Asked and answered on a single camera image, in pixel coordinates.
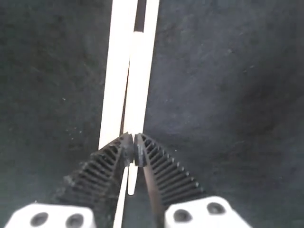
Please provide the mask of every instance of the dark fabric background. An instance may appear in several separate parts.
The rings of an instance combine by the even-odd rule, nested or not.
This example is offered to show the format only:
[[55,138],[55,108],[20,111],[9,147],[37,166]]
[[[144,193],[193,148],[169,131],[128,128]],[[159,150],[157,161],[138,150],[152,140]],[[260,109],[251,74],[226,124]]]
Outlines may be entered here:
[[[97,149],[110,0],[0,0],[0,225]],[[144,132],[256,228],[304,227],[304,4],[161,0]],[[124,227],[153,227],[143,176]]]

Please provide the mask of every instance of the wooden stick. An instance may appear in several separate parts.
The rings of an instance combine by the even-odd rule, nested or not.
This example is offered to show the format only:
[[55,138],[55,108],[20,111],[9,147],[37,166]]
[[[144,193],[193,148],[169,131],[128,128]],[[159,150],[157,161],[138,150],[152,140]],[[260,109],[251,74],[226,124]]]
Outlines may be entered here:
[[[159,0],[147,0],[143,33],[135,32],[131,52],[123,130],[142,133],[147,106]],[[135,192],[138,167],[130,164],[128,194]]]
[[137,0],[113,0],[98,148],[120,135]]

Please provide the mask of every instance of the dark gray surface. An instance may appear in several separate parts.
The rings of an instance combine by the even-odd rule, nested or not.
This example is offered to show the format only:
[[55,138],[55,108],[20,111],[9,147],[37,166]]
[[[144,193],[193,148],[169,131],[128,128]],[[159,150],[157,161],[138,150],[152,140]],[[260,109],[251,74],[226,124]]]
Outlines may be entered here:
[[[304,226],[303,10],[160,4],[144,131],[254,227]],[[1,0],[1,225],[97,149],[110,13],[105,0]],[[125,227],[152,227],[139,182]]]

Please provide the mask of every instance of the screw hole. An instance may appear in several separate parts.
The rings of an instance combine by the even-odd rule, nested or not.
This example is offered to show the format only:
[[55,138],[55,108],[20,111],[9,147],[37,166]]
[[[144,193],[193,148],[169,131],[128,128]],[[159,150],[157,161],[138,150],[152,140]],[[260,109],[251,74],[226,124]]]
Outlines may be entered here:
[[84,217],[81,214],[74,214],[66,220],[67,228],[80,228],[84,222]]
[[215,202],[208,204],[207,209],[211,215],[221,215],[226,212],[221,204]]
[[30,221],[32,227],[39,227],[43,225],[48,219],[48,214],[46,212],[41,212],[36,214]]
[[192,220],[191,214],[183,209],[179,209],[174,212],[173,217],[176,222],[189,222],[190,220]]

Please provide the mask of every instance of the white wooden stick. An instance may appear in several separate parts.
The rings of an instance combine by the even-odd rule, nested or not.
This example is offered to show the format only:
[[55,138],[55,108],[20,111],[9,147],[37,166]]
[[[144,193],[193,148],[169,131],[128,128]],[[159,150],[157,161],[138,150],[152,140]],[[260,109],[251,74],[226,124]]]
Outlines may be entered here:
[[[135,48],[131,52],[124,132],[142,133],[146,112],[159,0],[147,0],[143,33],[135,32]],[[135,192],[138,167],[130,165],[128,194]]]
[[120,134],[137,0],[113,0],[99,146]]

